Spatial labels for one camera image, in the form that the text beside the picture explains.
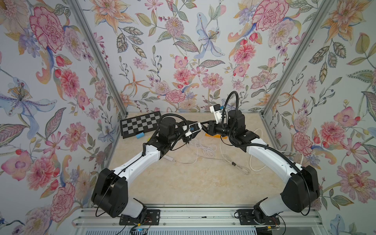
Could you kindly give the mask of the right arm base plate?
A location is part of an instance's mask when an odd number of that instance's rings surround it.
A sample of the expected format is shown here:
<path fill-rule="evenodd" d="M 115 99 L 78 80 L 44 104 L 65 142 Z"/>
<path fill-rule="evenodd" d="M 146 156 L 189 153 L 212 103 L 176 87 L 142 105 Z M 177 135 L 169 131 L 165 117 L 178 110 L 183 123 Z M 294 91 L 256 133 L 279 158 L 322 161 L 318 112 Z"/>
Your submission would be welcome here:
<path fill-rule="evenodd" d="M 277 226 L 281 224 L 276 215 L 266 216 L 254 209 L 239 209 L 234 213 L 234 217 L 240 221 L 241 225 Z"/>

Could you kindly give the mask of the white pink electric toothbrush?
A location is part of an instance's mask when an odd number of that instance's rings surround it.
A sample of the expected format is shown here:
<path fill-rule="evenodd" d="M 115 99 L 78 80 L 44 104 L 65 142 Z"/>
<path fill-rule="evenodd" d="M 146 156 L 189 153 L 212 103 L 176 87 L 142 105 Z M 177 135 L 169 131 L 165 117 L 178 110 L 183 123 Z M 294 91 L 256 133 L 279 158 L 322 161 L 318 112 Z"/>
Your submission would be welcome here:
<path fill-rule="evenodd" d="M 170 162 L 176 162 L 176 160 L 173 157 L 166 156 L 166 155 L 163 157 L 163 159 L 168 160 Z"/>

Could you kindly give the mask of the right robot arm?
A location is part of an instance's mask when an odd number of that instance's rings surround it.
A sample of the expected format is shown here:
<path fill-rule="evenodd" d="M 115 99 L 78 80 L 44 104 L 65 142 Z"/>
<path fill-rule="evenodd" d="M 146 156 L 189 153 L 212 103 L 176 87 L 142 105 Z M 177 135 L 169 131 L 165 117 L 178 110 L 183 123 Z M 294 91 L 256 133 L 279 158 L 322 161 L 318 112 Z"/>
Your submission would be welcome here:
<path fill-rule="evenodd" d="M 232 146 L 259 159 L 285 183 L 282 193 L 254 205 L 252 218 L 256 223 L 264 224 L 281 212 L 303 213 L 304 209 L 310 210 L 312 202 L 320 195 L 317 171 L 312 166 L 292 162 L 255 132 L 247 130 L 245 116 L 238 108 L 239 94 L 233 91 L 226 100 L 230 101 L 232 97 L 236 99 L 234 110 L 226 111 L 226 107 L 219 104 L 210 107 L 214 119 L 205 122 L 204 131 L 211 136 L 228 137 Z"/>

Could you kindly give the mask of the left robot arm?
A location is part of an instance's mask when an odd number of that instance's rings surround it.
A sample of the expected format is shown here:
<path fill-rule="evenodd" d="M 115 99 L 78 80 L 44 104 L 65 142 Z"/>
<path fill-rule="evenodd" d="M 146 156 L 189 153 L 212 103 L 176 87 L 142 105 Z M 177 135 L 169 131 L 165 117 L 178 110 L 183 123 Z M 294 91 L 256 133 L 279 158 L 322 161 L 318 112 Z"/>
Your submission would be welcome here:
<path fill-rule="evenodd" d="M 105 168 L 100 172 L 92 202 L 112 218 L 123 214 L 143 219 L 147 207 L 139 200 L 129 198 L 129 186 L 149 166 L 173 151 L 179 141 L 189 143 L 201 128 L 198 122 L 188 121 L 180 115 L 162 115 L 155 132 L 138 155 L 114 170 Z"/>

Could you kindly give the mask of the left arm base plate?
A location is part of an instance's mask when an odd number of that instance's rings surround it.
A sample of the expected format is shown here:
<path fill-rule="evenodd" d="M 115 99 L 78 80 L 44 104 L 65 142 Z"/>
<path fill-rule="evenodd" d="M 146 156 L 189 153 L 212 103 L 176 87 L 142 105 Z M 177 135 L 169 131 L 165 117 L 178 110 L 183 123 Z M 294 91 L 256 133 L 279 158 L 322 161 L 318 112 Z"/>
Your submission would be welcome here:
<path fill-rule="evenodd" d="M 142 211 L 138 217 L 131 217 L 129 215 L 122 214 L 119 219 L 119 225 L 121 226 L 135 226 L 141 225 L 159 225 L 161 218 L 161 210 L 147 209 Z"/>

